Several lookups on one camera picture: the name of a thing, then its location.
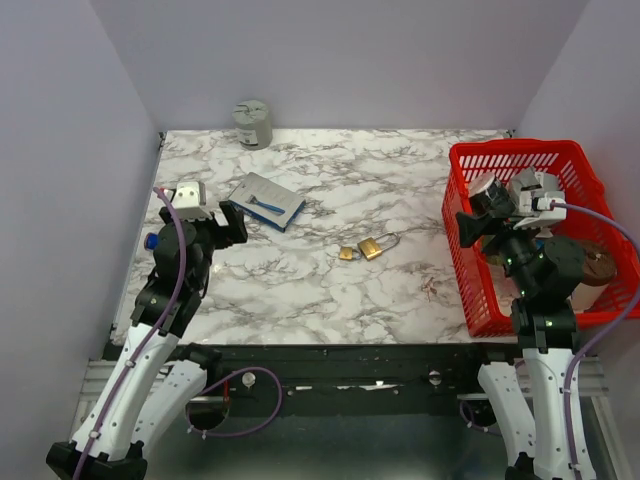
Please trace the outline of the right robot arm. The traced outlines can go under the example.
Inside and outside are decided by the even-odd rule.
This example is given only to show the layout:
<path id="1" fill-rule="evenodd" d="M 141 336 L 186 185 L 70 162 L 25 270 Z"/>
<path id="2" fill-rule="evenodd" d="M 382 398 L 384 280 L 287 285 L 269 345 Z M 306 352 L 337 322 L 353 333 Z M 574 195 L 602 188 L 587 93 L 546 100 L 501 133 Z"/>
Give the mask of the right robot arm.
<path id="1" fill-rule="evenodd" d="M 578 389 L 577 318 L 568 300 L 583 278 L 585 254 L 576 241 L 554 236 L 536 245 L 534 236 L 494 213 L 456 215 L 459 243 L 498 255 L 519 296 L 511 320 L 531 386 L 520 390 L 515 365 L 476 357 L 460 367 L 462 384 L 483 391 L 507 451 L 508 479 L 593 479 Z"/>

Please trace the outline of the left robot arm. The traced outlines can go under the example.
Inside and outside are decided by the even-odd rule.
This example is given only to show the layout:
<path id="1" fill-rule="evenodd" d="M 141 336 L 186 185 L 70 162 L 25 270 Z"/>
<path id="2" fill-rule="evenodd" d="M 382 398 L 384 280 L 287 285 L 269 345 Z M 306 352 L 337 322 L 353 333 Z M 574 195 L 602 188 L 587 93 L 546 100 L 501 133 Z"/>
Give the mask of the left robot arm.
<path id="1" fill-rule="evenodd" d="M 247 241 L 242 213 L 229 201 L 219 206 L 224 225 L 178 203 L 161 209 L 165 224 L 152 248 L 155 265 L 134 302 L 117 363 L 71 440 L 54 443 L 47 454 L 59 478 L 143 478 L 151 450 L 188 402 L 220 387 L 220 354 L 196 344 L 157 379 L 201 305 L 214 252 Z"/>

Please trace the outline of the large brass padlock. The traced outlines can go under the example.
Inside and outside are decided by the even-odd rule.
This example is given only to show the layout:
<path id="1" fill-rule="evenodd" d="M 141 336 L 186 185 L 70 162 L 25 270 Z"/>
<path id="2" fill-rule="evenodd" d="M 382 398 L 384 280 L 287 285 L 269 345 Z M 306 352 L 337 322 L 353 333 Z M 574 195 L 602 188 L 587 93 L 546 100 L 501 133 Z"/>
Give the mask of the large brass padlock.
<path id="1" fill-rule="evenodd" d="M 395 232 L 385 232 L 375 237 L 368 237 L 357 244 L 358 250 L 362 256 L 371 261 L 387 250 L 396 247 L 400 242 L 400 235 Z"/>

